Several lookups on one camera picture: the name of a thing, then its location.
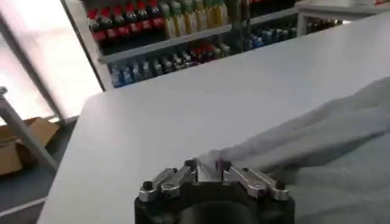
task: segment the metal frame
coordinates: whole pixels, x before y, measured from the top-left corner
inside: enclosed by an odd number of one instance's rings
[[[35,70],[35,68],[32,66],[32,63],[30,62],[29,58],[27,57],[26,52],[24,49],[20,46],[19,42],[16,40],[15,36],[13,35],[11,29],[5,22],[2,14],[0,13],[0,32],[2,33],[5,41],[7,42],[9,48],[11,51],[15,54],[16,58],[26,71],[27,75],[30,77],[30,79],[33,81],[43,98],[47,101],[50,109],[53,111],[53,113],[60,119],[60,121],[63,122],[64,117],[60,110],[60,108],[57,106],[57,104],[54,102],[53,97],[51,96],[50,92],[48,91],[47,87],[42,82],[41,78],[38,75],[38,72]]]
[[[7,99],[4,97],[6,92],[7,90],[4,87],[0,87],[0,116],[8,124],[11,131],[20,137],[23,144],[27,147],[31,154],[38,159],[38,162],[47,168],[50,173],[55,175],[58,169],[58,164],[54,161],[48,151],[39,143],[39,140],[31,133],[27,125],[8,103]]]

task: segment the red cap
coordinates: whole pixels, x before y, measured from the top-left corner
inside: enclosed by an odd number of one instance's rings
[[[97,9],[91,9],[91,10],[88,12],[88,18],[89,18],[89,19],[95,19],[97,13],[98,13],[98,10],[97,10]]]
[[[102,9],[102,15],[104,15],[106,17],[110,17],[110,11],[107,9]]]
[[[120,5],[115,6],[114,12],[115,12],[115,15],[121,15],[122,14],[122,7]]]
[[[127,11],[134,11],[134,6],[133,6],[133,4],[128,3],[128,4],[126,5],[126,9],[127,9]]]
[[[136,6],[139,10],[145,9],[145,4],[143,1],[139,1]]]
[[[157,0],[150,0],[149,2],[153,7],[157,6]]]

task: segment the cardboard box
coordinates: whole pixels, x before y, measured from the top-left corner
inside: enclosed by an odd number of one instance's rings
[[[50,123],[40,117],[25,120],[24,123],[30,128],[32,134],[38,138],[44,147],[54,136],[59,126]],[[0,127],[0,175],[13,173],[31,166],[36,159],[23,144],[19,137],[13,135],[8,126]]]

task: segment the white table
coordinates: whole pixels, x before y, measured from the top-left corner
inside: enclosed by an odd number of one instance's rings
[[[353,21],[390,10],[388,2],[374,5],[374,0],[304,0],[295,4],[298,10],[298,37],[306,34],[309,17]]]
[[[39,224],[133,223],[143,180],[390,75],[390,13],[89,99]]]

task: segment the metal clamp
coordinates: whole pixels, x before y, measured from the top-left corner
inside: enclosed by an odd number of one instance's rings
[[[183,183],[196,180],[196,161],[194,159],[184,162],[184,166],[175,173],[167,182],[161,185],[162,192],[168,198],[179,196]]]
[[[256,178],[247,174],[246,170],[240,170],[233,166],[225,167],[223,170],[224,181],[239,181],[247,190],[248,195],[253,198],[262,198],[267,193],[267,187]]]
[[[247,169],[247,173],[255,177],[259,182],[265,184],[268,190],[271,192],[272,197],[277,201],[286,201],[288,200],[289,190],[286,189],[286,184],[281,181],[275,181],[265,173]]]
[[[145,181],[138,192],[138,197],[143,202],[153,201],[161,191],[162,182],[169,179],[176,172],[176,169],[167,168],[154,178],[153,181]]]

